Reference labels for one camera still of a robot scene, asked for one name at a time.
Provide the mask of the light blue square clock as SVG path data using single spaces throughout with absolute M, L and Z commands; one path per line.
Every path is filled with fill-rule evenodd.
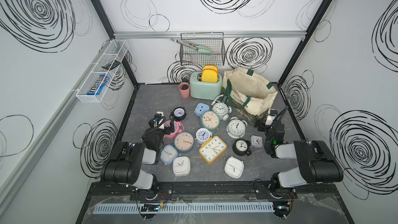
M 164 165 L 169 165 L 176 157 L 178 157 L 177 149 L 173 145 L 166 145 L 161 151 L 160 160 Z

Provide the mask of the pink twin bell clock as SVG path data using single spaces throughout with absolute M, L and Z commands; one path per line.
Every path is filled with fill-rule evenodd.
M 174 139 L 177 134 L 184 131 L 184 126 L 179 121 L 168 120 L 164 123 L 164 137 L 167 139 Z

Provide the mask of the blue round beige clock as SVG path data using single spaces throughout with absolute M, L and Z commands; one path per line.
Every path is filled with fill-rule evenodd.
M 174 147 L 181 153 L 188 153 L 194 148 L 194 137 L 189 132 L 181 132 L 174 139 Z

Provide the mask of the black purple face clock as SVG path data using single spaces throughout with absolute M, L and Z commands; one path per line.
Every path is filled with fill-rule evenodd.
M 182 121 L 182 120 L 184 120 L 186 118 L 187 113 L 186 113 L 186 110 L 183 107 L 177 107 L 171 112 L 171 116 L 176 121 Z

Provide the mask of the cream canvas tote bag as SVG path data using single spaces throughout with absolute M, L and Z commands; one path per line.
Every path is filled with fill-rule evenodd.
M 227 103 L 251 124 L 268 115 L 278 94 L 272 82 L 242 67 L 224 72 L 222 82 Z

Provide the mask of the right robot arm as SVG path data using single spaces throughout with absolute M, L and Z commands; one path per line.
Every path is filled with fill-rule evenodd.
M 282 118 L 287 110 L 285 107 L 278 113 L 270 125 L 264 124 L 263 119 L 258 121 L 258 128 L 265 133 L 265 152 L 273 158 L 297 161 L 297 167 L 275 173 L 269 189 L 276 191 L 280 188 L 341 182 L 344 178 L 343 169 L 324 141 L 284 142 Z

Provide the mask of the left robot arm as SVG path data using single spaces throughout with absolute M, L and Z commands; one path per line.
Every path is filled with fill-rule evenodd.
M 141 136 L 140 142 L 117 142 L 101 169 L 100 181 L 133 186 L 139 190 L 153 190 L 157 178 L 142 170 L 142 165 L 159 163 L 165 146 L 164 136 L 173 130 L 165 127 L 165 122 L 165 117 L 157 113 L 149 121 L 150 128 Z

